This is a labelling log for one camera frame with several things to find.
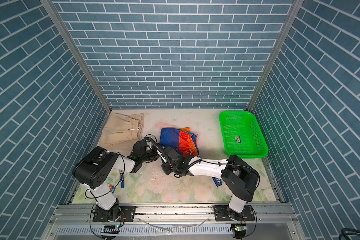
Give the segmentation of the green plastic basket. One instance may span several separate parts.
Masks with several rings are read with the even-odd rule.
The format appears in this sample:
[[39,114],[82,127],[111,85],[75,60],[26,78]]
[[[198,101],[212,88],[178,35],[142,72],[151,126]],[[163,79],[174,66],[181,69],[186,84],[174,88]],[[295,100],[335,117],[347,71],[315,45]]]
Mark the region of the green plastic basket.
[[[224,111],[219,121],[226,153],[241,159],[264,158],[269,148],[254,114],[246,111]],[[237,143],[235,136],[240,136]]]

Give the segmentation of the multicolour shorts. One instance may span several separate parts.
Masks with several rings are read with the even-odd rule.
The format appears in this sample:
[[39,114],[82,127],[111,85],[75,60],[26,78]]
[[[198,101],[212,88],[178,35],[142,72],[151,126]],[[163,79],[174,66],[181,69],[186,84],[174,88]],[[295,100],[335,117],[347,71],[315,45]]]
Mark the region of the multicolour shorts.
[[179,154],[186,156],[199,156],[197,147],[197,135],[191,133],[190,128],[161,129],[160,144],[175,149]]

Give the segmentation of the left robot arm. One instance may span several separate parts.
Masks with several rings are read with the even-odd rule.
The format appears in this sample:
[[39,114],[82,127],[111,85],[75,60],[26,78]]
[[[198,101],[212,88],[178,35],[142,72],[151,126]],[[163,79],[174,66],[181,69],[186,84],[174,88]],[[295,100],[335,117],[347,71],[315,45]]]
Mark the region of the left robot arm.
[[90,198],[96,200],[97,207],[109,218],[115,219],[119,213],[119,201],[107,184],[107,179],[113,170],[122,174],[135,174],[143,163],[154,162],[158,157],[157,142],[145,138],[133,145],[129,156],[119,152],[110,152],[102,147],[95,147],[73,168],[72,175],[90,190]]

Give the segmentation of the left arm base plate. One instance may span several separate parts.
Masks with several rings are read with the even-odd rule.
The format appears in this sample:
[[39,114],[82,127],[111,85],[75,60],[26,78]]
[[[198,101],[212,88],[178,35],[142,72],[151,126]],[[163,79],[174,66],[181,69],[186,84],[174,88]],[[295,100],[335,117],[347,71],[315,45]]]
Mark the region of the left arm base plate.
[[95,206],[92,210],[92,221],[95,223],[133,222],[136,206],[117,206],[110,210],[103,210]]

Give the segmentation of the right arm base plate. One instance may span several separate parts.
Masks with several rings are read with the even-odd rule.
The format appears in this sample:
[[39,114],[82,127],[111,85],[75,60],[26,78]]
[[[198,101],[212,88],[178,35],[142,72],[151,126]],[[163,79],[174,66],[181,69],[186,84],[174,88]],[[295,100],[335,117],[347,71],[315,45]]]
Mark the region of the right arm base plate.
[[228,205],[214,205],[214,216],[217,222],[227,221],[255,221],[255,212],[251,205],[246,205],[240,213],[229,208]]

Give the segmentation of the beige shorts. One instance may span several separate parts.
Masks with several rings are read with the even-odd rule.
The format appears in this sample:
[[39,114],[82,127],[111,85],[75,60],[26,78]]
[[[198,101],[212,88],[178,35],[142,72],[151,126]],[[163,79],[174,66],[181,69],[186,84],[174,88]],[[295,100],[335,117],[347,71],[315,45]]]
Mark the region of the beige shorts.
[[98,146],[128,156],[133,145],[142,139],[144,114],[111,113],[105,124]]

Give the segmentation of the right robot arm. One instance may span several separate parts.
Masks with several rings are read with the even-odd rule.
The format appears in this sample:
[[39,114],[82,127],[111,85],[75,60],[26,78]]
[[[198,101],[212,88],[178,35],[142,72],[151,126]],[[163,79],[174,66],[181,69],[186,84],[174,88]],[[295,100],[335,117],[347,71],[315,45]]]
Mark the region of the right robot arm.
[[227,215],[236,221],[244,218],[244,209],[247,203],[253,201],[260,184],[260,175],[241,158],[236,155],[222,160],[184,157],[171,147],[159,147],[157,153],[164,161],[162,169],[166,175],[173,173],[176,178],[207,176],[222,180],[232,192]]

